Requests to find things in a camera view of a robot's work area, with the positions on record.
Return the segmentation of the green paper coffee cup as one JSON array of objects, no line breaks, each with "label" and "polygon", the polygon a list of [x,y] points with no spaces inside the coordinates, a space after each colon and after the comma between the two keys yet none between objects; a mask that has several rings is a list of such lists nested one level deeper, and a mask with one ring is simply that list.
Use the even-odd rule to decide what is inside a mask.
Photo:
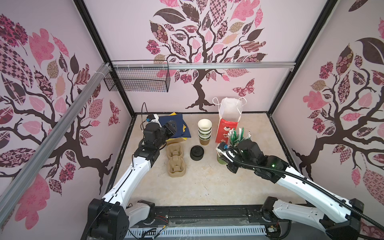
[{"label": "green paper coffee cup", "polygon": [[224,154],[222,154],[221,152],[218,152],[217,161],[221,165],[227,165],[228,164],[227,157]]}]

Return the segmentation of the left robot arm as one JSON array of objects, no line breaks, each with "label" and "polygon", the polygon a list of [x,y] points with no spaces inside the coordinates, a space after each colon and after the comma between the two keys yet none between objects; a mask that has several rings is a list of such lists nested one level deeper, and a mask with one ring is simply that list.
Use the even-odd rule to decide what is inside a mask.
[{"label": "left robot arm", "polygon": [[175,121],[162,125],[157,115],[149,115],[148,120],[126,172],[101,199],[90,202],[82,240],[123,240],[132,226],[150,217],[153,203],[138,201],[130,207],[130,198],[178,127]]}]

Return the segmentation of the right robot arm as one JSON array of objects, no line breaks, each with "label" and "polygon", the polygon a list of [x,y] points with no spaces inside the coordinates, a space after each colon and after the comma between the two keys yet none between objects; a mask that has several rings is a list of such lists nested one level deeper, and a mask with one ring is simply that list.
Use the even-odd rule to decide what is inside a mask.
[{"label": "right robot arm", "polygon": [[380,230],[384,227],[364,215],[364,204],[357,199],[345,199],[333,194],[309,180],[276,156],[266,156],[256,142],[250,139],[232,147],[220,143],[217,151],[232,173],[238,169],[254,172],[256,176],[280,185],[311,204],[306,207],[268,197],[261,214],[267,222],[290,220],[324,232],[332,240],[368,240],[361,234],[361,223],[365,220]]}]

